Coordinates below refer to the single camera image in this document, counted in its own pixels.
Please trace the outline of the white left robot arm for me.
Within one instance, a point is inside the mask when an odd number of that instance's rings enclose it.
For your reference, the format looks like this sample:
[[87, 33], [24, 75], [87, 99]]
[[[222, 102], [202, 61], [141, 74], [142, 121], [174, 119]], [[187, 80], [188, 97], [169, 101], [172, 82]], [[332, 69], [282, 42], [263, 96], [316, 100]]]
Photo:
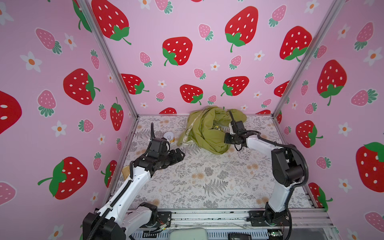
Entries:
[[150, 203], [140, 204], [128, 213], [143, 186], [154, 173], [175, 165], [185, 158], [179, 148], [172, 150], [165, 138], [153, 138], [145, 153], [130, 163], [130, 175], [116, 194], [96, 213], [89, 213], [83, 220], [85, 240], [124, 240], [137, 229], [158, 224], [158, 208]]

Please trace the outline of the green zip jacket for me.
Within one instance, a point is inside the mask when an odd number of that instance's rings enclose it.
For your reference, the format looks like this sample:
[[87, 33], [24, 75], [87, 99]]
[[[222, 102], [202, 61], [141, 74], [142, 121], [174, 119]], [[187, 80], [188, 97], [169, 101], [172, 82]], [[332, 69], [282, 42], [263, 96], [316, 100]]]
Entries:
[[224, 154], [230, 145], [225, 143], [226, 131], [222, 130], [222, 127], [229, 127], [231, 116], [236, 121], [247, 121], [247, 116], [240, 110], [224, 110], [216, 106], [190, 113], [186, 129], [179, 137], [178, 146], [193, 142], [215, 155]]

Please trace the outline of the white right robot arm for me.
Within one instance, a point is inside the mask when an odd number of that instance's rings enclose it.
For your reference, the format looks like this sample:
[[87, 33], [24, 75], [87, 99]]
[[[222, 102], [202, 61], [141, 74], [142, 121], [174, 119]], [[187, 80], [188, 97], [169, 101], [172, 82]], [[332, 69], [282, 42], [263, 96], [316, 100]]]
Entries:
[[294, 145], [283, 145], [267, 140], [258, 131], [246, 130], [242, 121], [232, 120], [225, 143], [259, 151], [270, 158], [275, 186], [264, 215], [268, 225], [277, 225], [289, 216], [289, 201], [295, 188], [305, 185], [309, 169], [304, 156]]

